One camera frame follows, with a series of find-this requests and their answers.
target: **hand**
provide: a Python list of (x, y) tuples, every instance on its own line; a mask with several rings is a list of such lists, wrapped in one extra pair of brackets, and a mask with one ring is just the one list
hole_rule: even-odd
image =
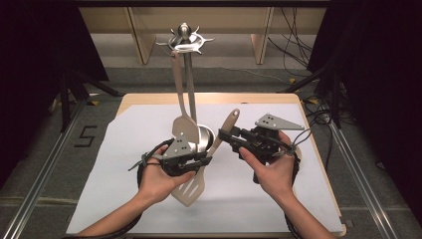
[[(292, 144), (290, 138), (280, 130), (279, 139), (287, 145)], [(276, 197), (283, 198), (293, 195), (292, 174), (295, 163), (293, 156), (285, 154), (270, 165), (263, 165), (248, 149), (241, 147), (239, 152), (254, 169), (261, 187), (270, 196), (276, 199)]]
[[(155, 153), (163, 154), (167, 145), (159, 148)], [(158, 159), (150, 158), (148, 163), (158, 163)], [(177, 186), (189, 181), (195, 175), (194, 171), (186, 172), (180, 176), (169, 176), (160, 165), (148, 164), (143, 170), (139, 191), (135, 198), (146, 200), (154, 204), (164, 200)]]

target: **beige utensil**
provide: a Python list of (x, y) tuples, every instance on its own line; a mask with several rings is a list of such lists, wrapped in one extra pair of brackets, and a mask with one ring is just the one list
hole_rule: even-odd
[(189, 142), (199, 143), (199, 127), (196, 122), (187, 114), (183, 100), (183, 83), (180, 66), (180, 57), (176, 51), (171, 52), (171, 65), (173, 68), (173, 77), (176, 85), (177, 97), (179, 98), (182, 116), (176, 118), (173, 122), (173, 135), (184, 134)]
[[(239, 113), (240, 111), (238, 109), (234, 109), (232, 112), (230, 112), (223, 125), (221, 126), (221, 129), (230, 131), (235, 125), (239, 117)], [(213, 144), (208, 150), (207, 157), (212, 156), (214, 154), (221, 142), (222, 140), (218, 137), (217, 134), (217, 137), (214, 139)], [(198, 172), (192, 179), (175, 188), (171, 192), (171, 195), (173, 195), (173, 197), (175, 197), (186, 207), (190, 206), (202, 194), (205, 189), (204, 170), (205, 166), (200, 167)]]

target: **gray carpet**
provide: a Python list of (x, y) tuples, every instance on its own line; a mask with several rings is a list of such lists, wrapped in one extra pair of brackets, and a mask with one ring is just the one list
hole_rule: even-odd
[[(252, 70), (260, 75), (277, 76), (283, 81), (293, 77), (285, 70)], [(107, 85), (122, 93), (173, 93), (174, 82), (170, 69), (107, 69), (110, 82)], [(297, 71), (296, 74), (307, 74)], [(253, 92), (274, 93), (286, 89), (274, 78), (264, 78), (251, 73), (226, 69), (195, 69), (196, 92)], [(296, 94), (305, 99), (313, 94), (316, 83), (310, 83)], [(85, 182), (95, 163), (107, 124), (112, 121), (121, 98), (111, 97), (87, 86), (96, 105), (84, 106), (77, 124), (60, 156), (52, 176), (32, 213), (21, 238), (58, 238), (63, 236)], [(388, 174), (375, 166), (377, 157), (365, 139), (358, 124), (342, 123), (342, 132), (355, 153), (366, 177), (382, 206), (391, 219), (399, 238), (422, 238), (422, 230)], [(91, 146), (88, 138), (80, 138), (82, 131), (94, 136)], [(61, 128), (61, 110), (56, 108), (45, 119), (39, 135), (24, 158), (13, 171), (0, 191), (0, 231), (4, 232), (22, 198), (29, 191), (38, 171), (47, 158)], [(323, 161), (328, 155), (329, 130), (326, 125), (315, 124), (312, 132)], [(382, 238), (365, 202), (351, 176), (348, 167), (333, 143), (329, 155), (327, 175), (339, 205), (342, 219), (347, 222), (344, 238)]]

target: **forearm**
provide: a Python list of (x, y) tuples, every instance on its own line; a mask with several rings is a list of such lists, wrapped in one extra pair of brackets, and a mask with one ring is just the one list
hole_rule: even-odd
[(310, 214), (293, 194), (284, 196), (283, 198), (273, 198), (283, 209), (303, 238), (334, 238), (334, 236)]
[(147, 200), (132, 198), (109, 215), (78, 233), (78, 236), (100, 236), (115, 232), (128, 225), (151, 205), (152, 203)]

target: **table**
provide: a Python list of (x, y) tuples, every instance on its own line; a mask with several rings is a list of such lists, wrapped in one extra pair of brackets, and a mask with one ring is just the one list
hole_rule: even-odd
[[(198, 122), (214, 132), (227, 116), (225, 112), (228, 114), (233, 108), (241, 111), (236, 123), (238, 127), (247, 128), (250, 122), (268, 111), (309, 127), (299, 98), (294, 94), (195, 95)], [(134, 160), (138, 160), (140, 151), (152, 149), (158, 141), (170, 136), (172, 121), (178, 115), (180, 109), (176, 94), (128, 94), (123, 98), (115, 120), (107, 128), (96, 165), (67, 233), (79, 232), (136, 192), (135, 172), (128, 173), (127, 169)], [(293, 137), (300, 131), (286, 133)], [(313, 137), (300, 144), (300, 148), (303, 160), (295, 193), (328, 230), (342, 236), (345, 227), (340, 223), (340, 212)], [(252, 182), (252, 169), (237, 157), (231, 147), (223, 143), (206, 167), (206, 188), (197, 201), (190, 207), (184, 207), (169, 196), (145, 211), (127, 235), (260, 238), (290, 235), (281, 209), (259, 185)], [(98, 198), (103, 199), (101, 204), (98, 204)]]

